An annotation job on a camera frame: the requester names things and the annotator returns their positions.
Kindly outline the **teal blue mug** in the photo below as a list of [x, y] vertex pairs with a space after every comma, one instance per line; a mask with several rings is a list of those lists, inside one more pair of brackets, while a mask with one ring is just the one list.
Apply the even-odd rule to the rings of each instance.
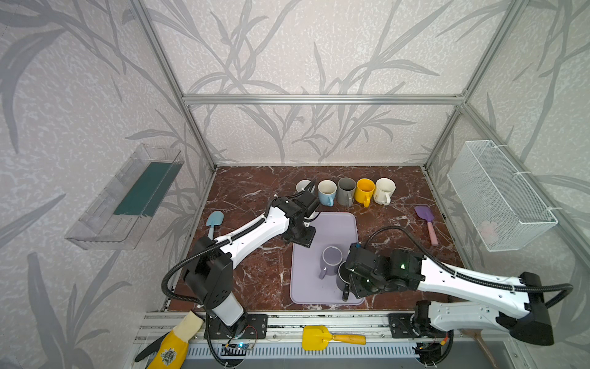
[[314, 193], [316, 189], [316, 181], [315, 180], [308, 180], [304, 179], [297, 183], [296, 185], [296, 193], [309, 191]]

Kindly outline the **light blue mug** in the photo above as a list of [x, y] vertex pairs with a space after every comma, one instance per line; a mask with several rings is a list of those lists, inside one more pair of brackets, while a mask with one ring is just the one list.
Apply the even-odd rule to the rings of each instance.
[[333, 207], [335, 203], [337, 185], [331, 180], [323, 180], [318, 185], [318, 198], [323, 206]]

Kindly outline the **grey ceramic mug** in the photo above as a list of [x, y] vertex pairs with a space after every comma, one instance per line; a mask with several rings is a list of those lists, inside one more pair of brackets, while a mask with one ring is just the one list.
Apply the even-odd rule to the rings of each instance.
[[356, 181], [352, 178], [341, 178], [337, 183], [336, 201], [344, 207], [351, 207], [354, 203]]

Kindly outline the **purple ceramic mug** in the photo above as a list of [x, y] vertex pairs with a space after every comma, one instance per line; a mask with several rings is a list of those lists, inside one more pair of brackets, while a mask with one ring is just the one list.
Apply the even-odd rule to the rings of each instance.
[[318, 278], [323, 280], [327, 276], [337, 275], [343, 259], [344, 255], [340, 248], [334, 245], [325, 247], [321, 254], [320, 273]]

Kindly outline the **black ceramic mug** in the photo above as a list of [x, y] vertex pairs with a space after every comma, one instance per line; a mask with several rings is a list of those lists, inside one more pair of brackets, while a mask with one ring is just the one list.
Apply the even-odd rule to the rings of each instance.
[[350, 296], [350, 275], [351, 272], [347, 269], [346, 263], [341, 263], [337, 272], [336, 285], [341, 290], [341, 298], [344, 302], [348, 302]]

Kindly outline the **yellow ceramic mug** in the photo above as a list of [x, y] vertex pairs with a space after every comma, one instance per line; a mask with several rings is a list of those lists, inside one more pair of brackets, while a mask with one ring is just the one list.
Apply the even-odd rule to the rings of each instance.
[[368, 178], [361, 178], [356, 183], [354, 200], [357, 203], [362, 204], [365, 208], [368, 208], [373, 198], [373, 193], [375, 192], [375, 189], [376, 186], [372, 180]]

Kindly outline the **white ceramic mug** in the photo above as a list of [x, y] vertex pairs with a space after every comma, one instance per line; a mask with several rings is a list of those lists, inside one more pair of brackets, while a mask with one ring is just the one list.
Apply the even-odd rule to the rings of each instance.
[[376, 181], [376, 190], [373, 193], [373, 200], [377, 204], [388, 206], [391, 203], [393, 193], [396, 191], [396, 184], [389, 178], [380, 178]]

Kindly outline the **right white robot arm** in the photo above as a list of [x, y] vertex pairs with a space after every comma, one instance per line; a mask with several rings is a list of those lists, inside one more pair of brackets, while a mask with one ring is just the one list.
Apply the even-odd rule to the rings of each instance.
[[461, 329], [498, 330], [538, 346], [554, 343], [549, 309], [574, 289], [570, 283], [544, 285], [539, 275], [487, 275], [437, 259], [407, 229], [416, 251], [395, 249], [385, 257], [352, 244], [345, 269], [357, 298], [393, 292], [430, 292], [455, 297], [455, 302], [418, 301], [409, 320], [414, 337], [439, 338]]

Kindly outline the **purple silicone spatula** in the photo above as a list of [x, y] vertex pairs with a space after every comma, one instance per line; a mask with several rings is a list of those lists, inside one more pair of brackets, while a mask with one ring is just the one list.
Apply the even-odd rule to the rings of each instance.
[[433, 225], [435, 216], [434, 216], [432, 210], [428, 206], [416, 206], [414, 208], [414, 210], [419, 218], [421, 218], [422, 220], [427, 222], [431, 245], [438, 246], [439, 241], [438, 241], [438, 238], [436, 237], [436, 232], [435, 232], [434, 225]]

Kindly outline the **light blue toy shovel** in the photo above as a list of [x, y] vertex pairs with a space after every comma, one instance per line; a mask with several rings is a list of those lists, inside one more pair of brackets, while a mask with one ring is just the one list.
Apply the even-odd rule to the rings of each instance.
[[213, 240], [214, 239], [214, 230], [216, 227], [222, 225], [224, 221], [224, 213], [221, 211], [214, 211], [210, 214], [206, 221], [206, 226], [208, 227], [207, 236]]

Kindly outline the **pink object in basket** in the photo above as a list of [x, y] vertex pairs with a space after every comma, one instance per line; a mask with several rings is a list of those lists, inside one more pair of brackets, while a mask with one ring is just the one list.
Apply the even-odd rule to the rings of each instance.
[[494, 221], [483, 221], [479, 226], [479, 233], [483, 241], [491, 246], [499, 241], [499, 225]]

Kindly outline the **yellow toy shovel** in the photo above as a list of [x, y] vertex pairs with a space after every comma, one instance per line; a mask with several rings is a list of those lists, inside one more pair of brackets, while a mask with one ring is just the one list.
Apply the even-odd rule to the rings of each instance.
[[302, 348], [305, 351], [323, 351], [332, 341], [356, 345], [367, 344], [367, 339], [363, 335], [334, 335], [322, 325], [304, 327]]

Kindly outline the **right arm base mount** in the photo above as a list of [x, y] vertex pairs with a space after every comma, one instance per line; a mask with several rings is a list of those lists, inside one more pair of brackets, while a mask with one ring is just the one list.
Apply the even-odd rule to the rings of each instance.
[[427, 313], [391, 313], [387, 315], [392, 338], [446, 338], [447, 332], [433, 327]]

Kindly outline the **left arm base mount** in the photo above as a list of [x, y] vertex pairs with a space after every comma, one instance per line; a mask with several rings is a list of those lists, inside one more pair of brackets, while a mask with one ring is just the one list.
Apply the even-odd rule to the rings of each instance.
[[207, 316], [205, 338], [222, 339], [264, 339], [267, 336], [268, 315], [246, 314], [233, 325], [226, 325], [220, 318]]

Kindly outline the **aluminium cage frame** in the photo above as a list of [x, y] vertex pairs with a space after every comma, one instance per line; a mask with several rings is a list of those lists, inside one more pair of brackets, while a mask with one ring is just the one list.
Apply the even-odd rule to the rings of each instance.
[[[397, 184], [355, 205], [359, 231], [397, 224], [417, 189], [441, 213], [435, 255], [574, 289], [551, 311], [589, 317], [587, 1], [133, 1], [198, 169], [329, 165]], [[559, 224], [489, 252], [447, 178], [466, 141], [499, 146]]]

